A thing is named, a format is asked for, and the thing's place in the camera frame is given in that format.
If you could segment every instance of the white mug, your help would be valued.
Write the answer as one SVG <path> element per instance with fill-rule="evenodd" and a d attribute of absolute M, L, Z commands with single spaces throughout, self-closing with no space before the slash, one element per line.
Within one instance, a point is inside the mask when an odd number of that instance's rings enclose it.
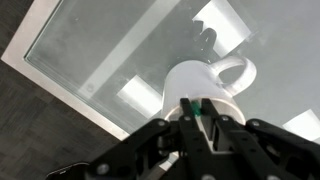
<path fill-rule="evenodd" d="M 219 74 L 231 67 L 244 65 L 241 76 L 230 84 L 225 84 Z M 229 115 L 241 124 L 245 118 L 233 100 L 233 96 L 248 88 L 257 74 L 255 65 L 246 58 L 227 57 L 213 64 L 188 60 L 176 65 L 168 73 L 163 94 L 162 117 L 176 118 L 181 113 L 180 99 L 190 101 L 209 98 L 219 114 Z"/>

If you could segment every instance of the glass tabletop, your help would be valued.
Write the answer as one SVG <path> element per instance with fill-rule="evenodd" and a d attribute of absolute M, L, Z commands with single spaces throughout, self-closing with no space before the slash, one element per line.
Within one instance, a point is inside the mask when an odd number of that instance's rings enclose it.
<path fill-rule="evenodd" d="M 175 65 L 243 56 L 257 68 L 254 83 L 234 97 L 246 119 L 282 127 L 312 117 L 318 125 L 317 4 L 61 1 L 25 59 L 131 133 L 160 116 L 165 78 Z M 214 44 L 210 34 L 201 36 L 207 29 L 217 33 Z M 240 71 L 234 68 L 221 78 L 232 81 Z"/>

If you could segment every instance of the green marker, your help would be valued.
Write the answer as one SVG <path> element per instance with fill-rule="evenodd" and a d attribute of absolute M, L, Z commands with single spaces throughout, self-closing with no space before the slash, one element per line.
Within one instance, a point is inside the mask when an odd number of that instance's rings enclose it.
<path fill-rule="evenodd" d="M 198 101 L 191 101 L 191 107 L 196 116 L 201 116 L 201 108 Z"/>

